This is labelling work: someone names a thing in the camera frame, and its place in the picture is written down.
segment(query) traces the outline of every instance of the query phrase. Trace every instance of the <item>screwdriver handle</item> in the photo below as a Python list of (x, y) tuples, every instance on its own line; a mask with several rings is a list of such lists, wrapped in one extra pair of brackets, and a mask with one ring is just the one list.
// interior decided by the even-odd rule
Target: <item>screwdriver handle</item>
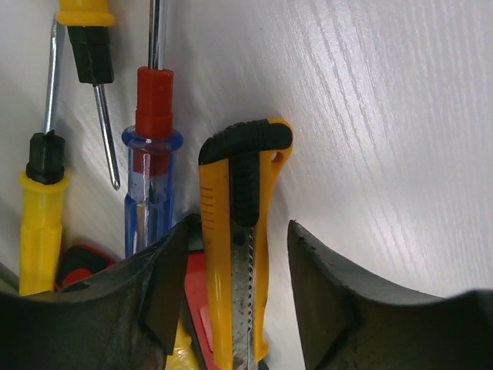
[(67, 26), (111, 27), (115, 17), (105, 0), (59, 0), (60, 12), (56, 20)]
[(64, 174), (58, 183), (43, 185), (23, 172), (19, 182), (24, 188), (19, 294), (51, 291), (62, 240), (63, 197), (69, 178)]
[[(232, 222), (244, 227), (254, 224), (253, 359), (258, 362), (268, 352), (263, 338), (269, 287), (267, 215), (292, 142), (286, 121), (264, 119), (230, 126), (209, 138), (200, 150), (200, 200), (213, 353), (217, 366), (224, 370), (233, 368)], [(242, 162), (252, 154), (258, 158), (257, 164)]]

